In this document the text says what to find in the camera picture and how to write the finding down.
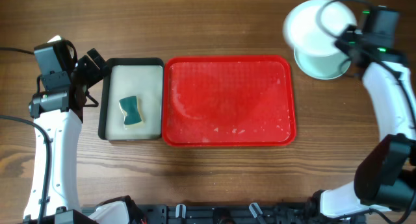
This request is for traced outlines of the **light green plate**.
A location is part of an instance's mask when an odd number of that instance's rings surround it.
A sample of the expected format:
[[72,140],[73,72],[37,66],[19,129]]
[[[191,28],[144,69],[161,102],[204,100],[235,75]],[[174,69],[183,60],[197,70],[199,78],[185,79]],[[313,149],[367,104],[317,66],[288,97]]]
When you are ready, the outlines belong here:
[[319,80],[339,78],[348,71],[351,65],[350,59],[342,52],[328,56],[315,56],[294,49],[294,59],[306,75]]

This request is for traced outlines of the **green yellow sponge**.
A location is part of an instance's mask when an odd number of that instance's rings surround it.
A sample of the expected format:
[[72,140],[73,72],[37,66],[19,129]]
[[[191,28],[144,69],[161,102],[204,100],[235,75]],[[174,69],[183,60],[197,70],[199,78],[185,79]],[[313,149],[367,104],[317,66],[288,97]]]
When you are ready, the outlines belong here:
[[123,113],[123,125],[126,129],[144,124],[137,96],[129,96],[119,100],[119,106]]

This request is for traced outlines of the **white plate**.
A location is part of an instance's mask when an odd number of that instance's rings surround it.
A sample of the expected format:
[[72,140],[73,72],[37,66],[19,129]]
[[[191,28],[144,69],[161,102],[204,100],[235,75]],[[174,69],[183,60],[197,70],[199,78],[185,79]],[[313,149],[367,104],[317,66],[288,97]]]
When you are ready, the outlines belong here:
[[[339,52],[335,38],[327,35],[317,24],[319,9],[331,0],[309,0],[292,9],[283,23],[283,37],[292,49],[307,55],[328,56]],[[340,2],[327,6],[322,24],[332,34],[340,35],[348,25],[356,25],[353,12]]]

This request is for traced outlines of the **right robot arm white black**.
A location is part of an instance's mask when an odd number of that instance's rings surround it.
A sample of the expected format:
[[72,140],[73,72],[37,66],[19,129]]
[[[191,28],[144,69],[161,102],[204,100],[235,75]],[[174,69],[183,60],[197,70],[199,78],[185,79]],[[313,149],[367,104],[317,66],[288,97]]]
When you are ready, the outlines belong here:
[[336,35],[335,46],[363,70],[361,81],[376,114],[380,142],[358,166],[353,182],[318,196],[320,215],[346,219],[415,210],[415,94],[406,56],[393,49],[399,13],[369,5],[358,26]]

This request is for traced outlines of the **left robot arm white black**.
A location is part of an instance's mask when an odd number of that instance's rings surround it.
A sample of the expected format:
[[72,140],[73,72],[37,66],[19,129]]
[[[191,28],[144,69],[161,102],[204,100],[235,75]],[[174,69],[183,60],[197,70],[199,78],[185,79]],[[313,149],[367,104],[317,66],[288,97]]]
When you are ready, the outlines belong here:
[[147,223],[128,195],[102,202],[89,216],[81,212],[77,192],[77,145],[88,89],[109,75],[110,68],[95,50],[78,58],[74,45],[61,36],[33,52],[41,74],[29,103],[36,149],[31,194],[24,223]]

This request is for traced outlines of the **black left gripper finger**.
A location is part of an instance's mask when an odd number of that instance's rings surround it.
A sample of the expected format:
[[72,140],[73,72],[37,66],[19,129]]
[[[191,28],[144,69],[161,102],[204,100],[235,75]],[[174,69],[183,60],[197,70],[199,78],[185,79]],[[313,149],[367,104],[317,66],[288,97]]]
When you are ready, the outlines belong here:
[[98,51],[95,48],[92,48],[91,50],[89,50],[87,52],[87,55],[92,59],[95,65],[99,68],[102,77],[106,77],[111,72],[111,69],[108,66],[107,62],[98,53]]
[[88,56],[83,56],[77,61],[76,70],[76,74],[80,78],[102,77],[101,70]]

